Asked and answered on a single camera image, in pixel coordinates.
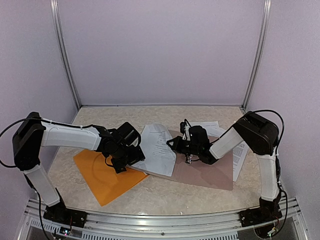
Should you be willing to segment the pink-brown file folder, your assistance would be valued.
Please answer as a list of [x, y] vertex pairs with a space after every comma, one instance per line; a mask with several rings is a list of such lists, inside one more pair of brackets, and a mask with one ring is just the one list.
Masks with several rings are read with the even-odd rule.
[[[169, 131], [169, 133], [172, 139], [181, 136], [177, 131]], [[228, 153], [221, 161], [209, 165], [200, 160], [187, 164], [185, 163], [184, 154], [179, 153], [179, 151], [173, 152], [176, 154], [176, 161], [171, 177], [145, 173], [194, 186], [227, 191], [233, 190], [233, 157], [231, 153]]]

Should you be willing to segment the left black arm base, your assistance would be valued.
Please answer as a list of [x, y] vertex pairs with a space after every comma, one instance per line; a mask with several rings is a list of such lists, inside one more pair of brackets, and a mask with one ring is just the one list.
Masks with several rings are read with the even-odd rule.
[[67, 208], [58, 192], [59, 202], [53, 206], [46, 206], [43, 217], [55, 223], [70, 227], [84, 228], [88, 213], [82, 210]]

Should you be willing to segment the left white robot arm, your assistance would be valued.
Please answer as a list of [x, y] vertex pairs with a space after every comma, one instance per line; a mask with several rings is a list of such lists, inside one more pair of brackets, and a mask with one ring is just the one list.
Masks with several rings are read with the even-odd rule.
[[129, 122], [107, 129], [95, 124], [55, 122], [32, 111], [18, 123], [20, 126], [12, 137], [14, 164], [50, 208], [50, 214], [61, 223], [70, 218], [70, 211], [62, 205], [63, 199], [42, 165], [43, 149], [62, 147], [101, 153], [111, 158], [110, 166], [117, 174], [146, 158], [140, 146], [142, 137]]

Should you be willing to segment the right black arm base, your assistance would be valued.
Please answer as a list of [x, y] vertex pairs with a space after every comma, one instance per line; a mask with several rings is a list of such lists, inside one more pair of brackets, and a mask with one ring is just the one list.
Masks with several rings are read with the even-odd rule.
[[259, 207], [240, 211], [238, 215], [241, 226], [249, 227], [280, 219], [283, 216], [279, 206], [281, 196], [281, 193], [279, 193], [272, 201], [260, 197]]

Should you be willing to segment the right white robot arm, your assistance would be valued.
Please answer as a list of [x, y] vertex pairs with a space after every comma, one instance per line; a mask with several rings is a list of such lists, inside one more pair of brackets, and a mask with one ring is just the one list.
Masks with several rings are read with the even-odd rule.
[[172, 151], [185, 155], [187, 162], [195, 155], [202, 163], [212, 165], [239, 144], [246, 143], [256, 155], [260, 168], [261, 195], [255, 216], [260, 222], [266, 222], [278, 211], [281, 199], [278, 149], [284, 129], [279, 129], [261, 113], [261, 110], [248, 111], [214, 141], [209, 140], [203, 127], [190, 126], [185, 120], [180, 124], [182, 135], [166, 144]]

